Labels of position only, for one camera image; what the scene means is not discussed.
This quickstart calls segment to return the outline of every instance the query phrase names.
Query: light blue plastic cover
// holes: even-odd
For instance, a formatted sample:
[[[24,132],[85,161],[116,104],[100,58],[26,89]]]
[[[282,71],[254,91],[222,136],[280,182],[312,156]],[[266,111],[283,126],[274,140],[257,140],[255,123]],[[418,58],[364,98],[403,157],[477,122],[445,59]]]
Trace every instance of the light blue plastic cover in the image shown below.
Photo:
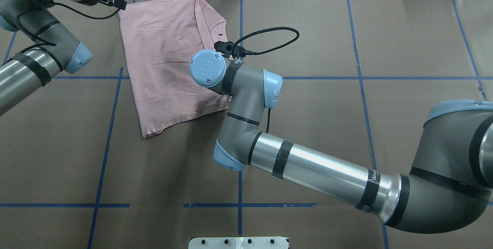
[[[214,161],[222,167],[235,171],[243,171],[246,166],[246,164],[240,163],[237,159],[228,154],[219,144],[219,140],[216,140],[216,146],[214,148]]]
[[[449,114],[451,112],[460,112],[461,110],[493,110],[493,102],[475,101],[475,100],[449,100],[437,104],[433,107],[428,115],[428,119],[424,123],[428,123],[435,117]]]
[[[197,52],[190,62],[190,75],[203,87],[213,87],[220,83],[226,73],[226,61],[214,50]]]
[[[10,23],[5,20],[5,18],[0,14],[0,27],[4,30],[8,30],[9,32],[17,32],[19,29],[12,26]]]
[[[83,68],[91,59],[91,52],[80,42],[65,71],[73,74]]]
[[[264,69],[264,101],[265,107],[273,109],[279,98],[282,77]]]

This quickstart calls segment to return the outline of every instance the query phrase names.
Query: black strap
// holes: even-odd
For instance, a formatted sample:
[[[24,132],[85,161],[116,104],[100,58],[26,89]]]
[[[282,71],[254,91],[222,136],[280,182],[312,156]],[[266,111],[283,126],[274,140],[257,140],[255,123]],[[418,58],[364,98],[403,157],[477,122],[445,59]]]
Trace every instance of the black strap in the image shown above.
[[[27,68],[29,68],[42,83],[42,86],[47,85],[51,82],[51,76],[46,68],[42,67],[37,61],[35,61],[30,56],[27,56],[23,53],[15,54],[11,60],[16,60],[22,64],[24,64]]]
[[[442,175],[438,175],[433,172],[423,170],[421,168],[412,167],[409,174],[420,177],[421,179],[425,179],[427,181],[431,181],[434,184],[438,184],[447,189],[452,189],[473,198],[487,201],[490,199],[491,191],[485,191],[484,189],[466,184],[465,182],[454,180],[449,177],[444,177]]]
[[[255,139],[253,140],[252,147],[250,147],[250,152],[248,153],[248,165],[252,165],[252,154],[253,150],[255,149],[255,145],[257,145],[258,138],[263,132],[258,132],[257,135],[255,136]]]
[[[493,115],[486,118],[476,129],[474,133],[470,146],[469,146],[469,164],[471,165],[472,173],[474,177],[478,180],[478,182],[485,187],[491,186],[486,182],[486,179],[483,177],[483,173],[481,172],[481,167],[479,166],[479,150],[481,149],[481,143],[483,142],[483,137],[485,136],[486,131],[493,123]]]
[[[45,47],[42,47],[42,46],[36,46],[36,48],[39,48],[39,49],[43,50],[43,52],[45,52],[48,56],[50,56],[51,58],[53,58],[53,60],[57,63],[58,68],[60,68],[60,72],[63,71],[62,64],[60,63],[60,61],[58,60],[58,58],[56,58],[55,55],[53,55],[50,51],[48,51],[48,49],[46,49]]]
[[[366,181],[365,191],[356,208],[363,212],[371,212],[373,210],[373,203],[377,199],[379,187],[380,173],[377,170],[368,169],[368,180]]]
[[[252,120],[252,119],[247,119],[247,118],[245,118],[245,117],[243,117],[243,116],[239,116],[239,115],[236,115],[236,114],[232,114],[231,112],[227,112],[227,113],[226,113],[226,115],[227,115],[227,116],[229,116],[229,117],[232,117],[232,118],[234,118],[234,119],[238,119],[238,120],[244,121],[244,122],[246,122],[246,123],[253,124],[253,125],[255,125],[255,126],[260,125],[260,122],[257,122],[257,121]]]
[[[224,78],[222,79],[221,94],[231,96],[231,87],[233,86],[236,72],[240,69],[241,65],[243,65],[243,62],[238,59],[229,64],[226,73],[224,74]]]
[[[291,152],[291,148],[293,147],[294,142],[290,140],[283,140],[280,145],[278,155],[276,156],[276,161],[274,163],[274,167],[272,168],[272,175],[274,177],[278,177],[282,179],[282,175],[284,174],[284,168],[286,167],[287,158],[289,157],[289,152]]]
[[[390,217],[389,221],[387,221],[386,225],[389,227],[395,227],[402,219],[404,212],[407,207],[407,202],[409,200],[409,177],[405,175],[401,176],[401,188],[399,193],[399,200],[396,205],[396,209],[394,213]]]
[[[31,40],[32,41],[35,41],[37,40],[37,38],[42,34],[44,33],[46,30],[48,30],[49,28],[51,28],[52,26],[56,25],[56,24],[60,24],[60,21],[58,20],[55,20],[55,21],[52,21],[48,24],[46,24],[44,27],[40,28],[34,35],[32,35],[31,37]]]

